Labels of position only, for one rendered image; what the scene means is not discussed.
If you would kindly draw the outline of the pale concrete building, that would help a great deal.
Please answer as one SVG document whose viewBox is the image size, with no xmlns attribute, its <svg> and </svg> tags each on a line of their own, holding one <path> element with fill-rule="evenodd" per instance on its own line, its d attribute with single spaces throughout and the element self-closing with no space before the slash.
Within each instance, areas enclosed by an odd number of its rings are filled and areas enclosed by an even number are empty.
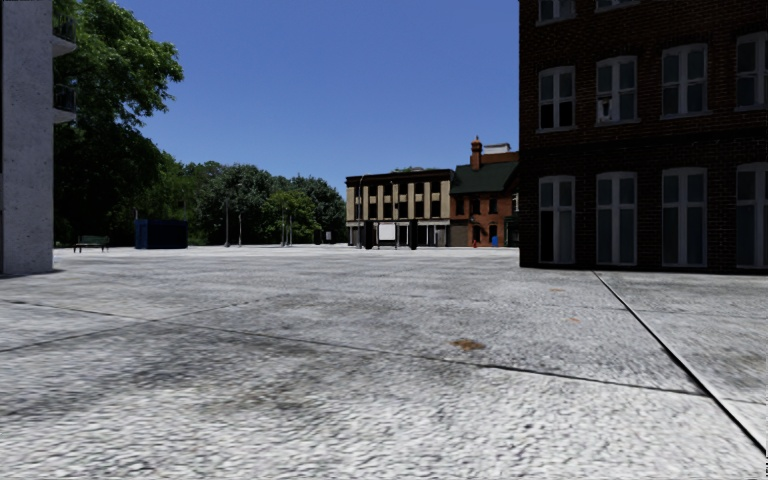
<svg viewBox="0 0 768 480">
<path fill-rule="evenodd" d="M 53 268 L 54 138 L 75 119 L 54 100 L 53 61 L 77 48 L 52 0 L 0 0 L 0 275 Z"/>
</svg>

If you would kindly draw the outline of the blue booth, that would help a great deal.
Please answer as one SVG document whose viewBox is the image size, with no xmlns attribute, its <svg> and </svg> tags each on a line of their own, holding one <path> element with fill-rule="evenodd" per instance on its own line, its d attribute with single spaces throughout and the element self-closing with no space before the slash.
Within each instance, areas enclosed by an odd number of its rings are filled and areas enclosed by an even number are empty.
<svg viewBox="0 0 768 480">
<path fill-rule="evenodd" d="M 180 220 L 136 219 L 136 249 L 186 249 L 188 223 Z"/>
</svg>

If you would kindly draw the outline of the dark red brick building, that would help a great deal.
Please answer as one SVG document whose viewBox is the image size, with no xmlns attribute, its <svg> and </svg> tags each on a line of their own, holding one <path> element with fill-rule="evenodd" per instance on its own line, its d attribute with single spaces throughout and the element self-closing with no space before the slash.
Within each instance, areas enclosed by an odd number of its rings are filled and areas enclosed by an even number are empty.
<svg viewBox="0 0 768 480">
<path fill-rule="evenodd" d="M 768 277 L 768 0 L 519 0 L 520 263 Z"/>
</svg>

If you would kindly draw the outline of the trees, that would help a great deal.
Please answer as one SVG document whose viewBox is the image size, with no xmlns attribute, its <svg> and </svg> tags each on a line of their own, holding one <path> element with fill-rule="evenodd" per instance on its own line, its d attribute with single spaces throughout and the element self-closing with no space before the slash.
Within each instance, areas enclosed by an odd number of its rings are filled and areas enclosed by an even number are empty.
<svg viewBox="0 0 768 480">
<path fill-rule="evenodd" d="M 76 23 L 74 52 L 53 66 L 56 95 L 73 94 L 77 117 L 54 129 L 54 239 L 106 235 L 132 245 L 136 218 L 187 220 L 195 245 L 298 243 L 347 237 L 345 203 L 325 180 L 273 175 L 254 165 L 184 164 L 142 134 L 183 78 L 176 47 L 112 0 L 53 0 Z"/>
</svg>

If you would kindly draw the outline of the black bus shelter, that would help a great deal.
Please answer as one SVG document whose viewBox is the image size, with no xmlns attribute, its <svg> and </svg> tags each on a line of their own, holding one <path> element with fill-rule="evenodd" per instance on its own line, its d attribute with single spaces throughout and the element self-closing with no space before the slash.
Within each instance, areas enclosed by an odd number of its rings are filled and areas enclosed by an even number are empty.
<svg viewBox="0 0 768 480">
<path fill-rule="evenodd" d="M 418 247 L 418 222 L 383 222 L 366 220 L 361 231 L 361 243 L 365 249 L 392 246 L 407 247 L 415 250 Z"/>
</svg>

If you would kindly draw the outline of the beige and dark building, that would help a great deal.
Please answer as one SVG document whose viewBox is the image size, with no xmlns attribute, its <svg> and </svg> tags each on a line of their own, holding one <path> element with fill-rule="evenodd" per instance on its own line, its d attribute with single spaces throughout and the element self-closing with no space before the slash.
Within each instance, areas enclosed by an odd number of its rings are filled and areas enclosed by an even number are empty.
<svg viewBox="0 0 768 480">
<path fill-rule="evenodd" d="M 346 178 L 348 244 L 357 247 L 357 189 L 361 175 Z M 449 245 L 450 169 L 421 169 L 365 174 L 363 222 L 418 222 L 418 246 Z"/>
</svg>

